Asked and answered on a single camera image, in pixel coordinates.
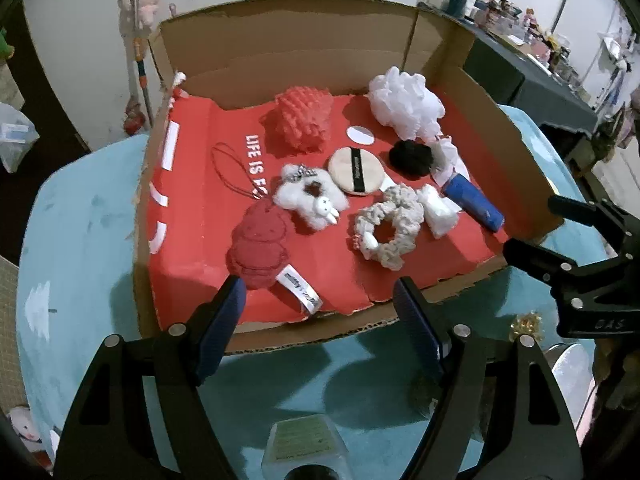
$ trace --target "black scrunchie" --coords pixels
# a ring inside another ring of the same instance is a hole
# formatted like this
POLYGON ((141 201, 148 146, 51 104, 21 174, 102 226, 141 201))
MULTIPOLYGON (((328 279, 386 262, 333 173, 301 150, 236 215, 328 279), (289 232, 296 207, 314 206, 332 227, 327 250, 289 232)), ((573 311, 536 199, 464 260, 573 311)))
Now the black scrunchie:
POLYGON ((389 151, 389 162, 408 176, 427 176, 431 173, 431 148, 415 140, 398 140, 389 151))

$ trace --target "silver bolt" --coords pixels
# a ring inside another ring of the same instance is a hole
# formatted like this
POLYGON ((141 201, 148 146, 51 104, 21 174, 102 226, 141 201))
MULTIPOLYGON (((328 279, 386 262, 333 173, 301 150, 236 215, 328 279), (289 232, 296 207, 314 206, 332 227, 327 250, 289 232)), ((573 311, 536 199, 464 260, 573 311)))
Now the silver bolt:
POLYGON ((108 348, 118 346, 120 343, 120 336, 118 334, 111 334, 104 338, 104 345, 108 348))
POLYGON ((187 332, 187 327, 185 327, 182 323, 175 323, 169 327, 169 334, 173 336, 179 336, 187 332))
POLYGON ((461 323, 453 327, 453 333, 459 337, 469 337, 471 335, 471 329, 461 323))
POLYGON ((530 335, 523 334, 518 339, 522 346, 526 346, 527 348, 532 348, 533 345, 536 344, 536 340, 533 339, 530 335))

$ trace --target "red mesh sponge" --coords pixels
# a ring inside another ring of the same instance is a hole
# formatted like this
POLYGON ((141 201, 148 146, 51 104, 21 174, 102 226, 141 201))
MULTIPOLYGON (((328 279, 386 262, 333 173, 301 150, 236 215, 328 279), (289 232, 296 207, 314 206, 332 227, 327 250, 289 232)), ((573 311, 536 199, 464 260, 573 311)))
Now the red mesh sponge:
POLYGON ((293 231, 286 211, 268 198, 258 200, 233 231, 229 271, 248 288, 269 288, 289 263, 286 243, 293 231))
POLYGON ((276 95, 278 132, 301 152, 321 151, 330 137, 334 97, 327 90, 294 86, 276 95))

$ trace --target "cardboard box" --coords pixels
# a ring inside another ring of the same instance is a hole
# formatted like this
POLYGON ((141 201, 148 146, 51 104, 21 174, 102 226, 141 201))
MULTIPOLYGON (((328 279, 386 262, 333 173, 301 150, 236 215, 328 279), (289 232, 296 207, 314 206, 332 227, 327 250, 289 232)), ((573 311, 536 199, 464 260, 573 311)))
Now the cardboard box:
MULTIPOLYGON (((290 86, 327 88, 334 95, 363 94, 370 79, 393 65, 421 72, 428 86, 446 94, 478 134, 478 150, 467 147, 467 156, 459 149, 472 174, 474 166, 490 164, 500 176, 480 184, 498 208, 509 209, 508 234, 540 240, 562 221, 546 207, 553 191, 520 131, 463 71, 473 42, 474 36, 449 18, 391 2, 248 0, 162 22, 150 47, 163 82, 170 86, 180 70, 188 76, 183 88, 189 94, 211 98, 224 109, 271 101, 290 86), (510 193, 503 193, 505 186, 510 193)), ((148 183, 166 134, 168 99, 169 95, 149 140, 136 213, 134 283, 143 336, 159 330, 146 266, 146 206, 148 183)), ((444 300, 504 266, 503 258, 495 256, 468 274, 425 289, 424 296, 433 302, 444 300)), ((384 303, 351 316, 328 314, 280 326, 244 324, 227 351, 267 351, 329 340, 395 320, 393 305, 384 303)))

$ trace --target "teal table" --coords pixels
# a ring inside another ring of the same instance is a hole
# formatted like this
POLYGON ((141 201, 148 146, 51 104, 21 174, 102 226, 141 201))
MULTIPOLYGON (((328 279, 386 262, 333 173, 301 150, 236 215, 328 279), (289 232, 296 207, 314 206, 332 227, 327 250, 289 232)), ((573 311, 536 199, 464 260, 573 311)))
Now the teal table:
MULTIPOLYGON (((580 198, 536 125, 516 108, 503 109, 559 192, 580 198)), ((145 145, 145 136, 133 137, 59 170, 31 212, 18 277, 18 349, 49 452, 49 430, 64 426, 98 345, 114 332, 139 337, 131 280, 133 200, 145 145)), ((597 232, 571 221, 545 246, 580 264, 606 257, 597 232)), ((502 270, 442 303, 452 322, 496 338, 508 336, 514 314, 531 310, 543 313, 543 347, 559 342, 548 286, 519 270, 502 270)), ((591 342, 585 344, 593 352, 591 342)), ((201 386, 200 398, 240 478, 262 478, 260 461, 276 421, 326 413, 350 450, 356 478, 388 480, 404 471, 427 425, 407 402, 417 370, 402 327, 393 325, 325 344, 225 358, 201 386)), ((161 461, 175 468, 158 398, 152 387, 146 395, 161 461)), ((465 466, 480 450, 481 444, 470 443, 465 466)))

